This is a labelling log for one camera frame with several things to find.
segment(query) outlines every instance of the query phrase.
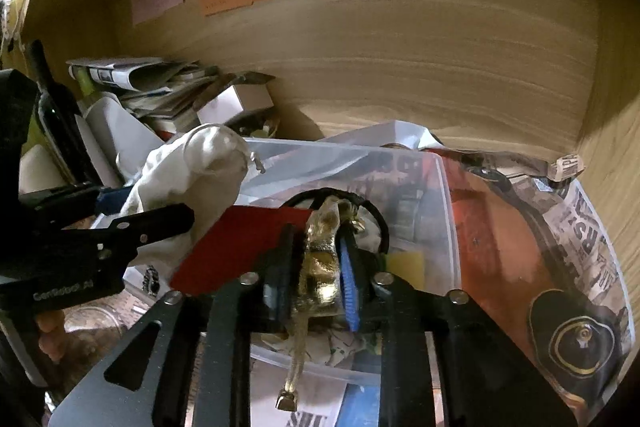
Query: small white box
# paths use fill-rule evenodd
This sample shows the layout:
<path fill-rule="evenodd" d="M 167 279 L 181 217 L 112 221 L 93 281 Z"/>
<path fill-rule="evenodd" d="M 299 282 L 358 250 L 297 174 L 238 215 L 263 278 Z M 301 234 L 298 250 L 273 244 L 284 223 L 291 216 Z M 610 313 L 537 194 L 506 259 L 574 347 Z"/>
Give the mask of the small white box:
<path fill-rule="evenodd" d="M 233 123 L 250 114 L 273 107 L 264 84 L 227 87 L 198 111 L 200 123 Z"/>

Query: finger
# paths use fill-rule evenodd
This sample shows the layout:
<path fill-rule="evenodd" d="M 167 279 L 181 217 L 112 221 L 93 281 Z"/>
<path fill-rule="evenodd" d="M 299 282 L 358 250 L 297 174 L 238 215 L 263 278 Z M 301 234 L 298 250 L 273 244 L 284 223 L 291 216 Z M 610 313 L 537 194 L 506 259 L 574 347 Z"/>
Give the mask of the finger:
<path fill-rule="evenodd" d="M 59 362 L 65 354 L 66 332 L 64 326 L 60 325 L 48 333 L 43 333 L 38 341 L 40 350 L 48 355 L 54 362 Z"/>
<path fill-rule="evenodd" d="M 43 333 L 55 330 L 57 327 L 64 325 L 65 312 L 56 310 L 52 312 L 43 312 L 36 315 L 36 324 Z"/>

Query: clear plastic storage box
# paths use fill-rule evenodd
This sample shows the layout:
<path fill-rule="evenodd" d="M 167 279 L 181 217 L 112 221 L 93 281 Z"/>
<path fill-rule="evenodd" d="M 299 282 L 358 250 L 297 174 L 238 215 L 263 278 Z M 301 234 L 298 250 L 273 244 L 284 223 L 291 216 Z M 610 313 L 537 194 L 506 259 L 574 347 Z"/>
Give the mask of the clear plastic storage box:
<path fill-rule="evenodd" d="M 356 192 L 375 204 L 385 217 L 390 253 L 422 254 L 421 289 L 444 295 L 460 286 L 456 231 L 439 156 L 327 142 L 247 142 L 266 172 L 260 174 L 250 168 L 236 204 L 280 206 L 303 190 L 319 187 Z M 252 346 L 252 357 L 281 367 L 290 363 L 287 355 L 260 346 Z M 357 385 L 380 385 L 380 357 L 360 352 L 338 367 L 305 363 L 305 372 Z"/>

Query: white bag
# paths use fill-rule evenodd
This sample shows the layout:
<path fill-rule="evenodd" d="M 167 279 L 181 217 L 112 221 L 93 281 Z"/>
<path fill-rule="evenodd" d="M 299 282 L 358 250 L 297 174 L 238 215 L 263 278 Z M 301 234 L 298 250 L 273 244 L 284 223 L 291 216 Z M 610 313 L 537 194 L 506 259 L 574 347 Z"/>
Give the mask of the white bag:
<path fill-rule="evenodd" d="M 169 280 L 196 243 L 234 204 L 251 153 L 227 127 L 205 124 L 152 151 L 120 217 L 185 203 L 195 214 L 187 233 L 138 248 L 131 265 L 152 264 Z"/>

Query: yellow sponge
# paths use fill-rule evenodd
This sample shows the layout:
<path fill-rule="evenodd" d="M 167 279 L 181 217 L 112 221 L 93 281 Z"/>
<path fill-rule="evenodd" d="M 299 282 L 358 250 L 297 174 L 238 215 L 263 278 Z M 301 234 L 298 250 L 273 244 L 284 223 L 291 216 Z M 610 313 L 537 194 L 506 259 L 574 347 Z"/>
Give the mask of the yellow sponge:
<path fill-rule="evenodd" d="M 417 290 L 424 288 L 424 252 L 392 252 L 386 255 L 386 271 L 402 277 Z"/>

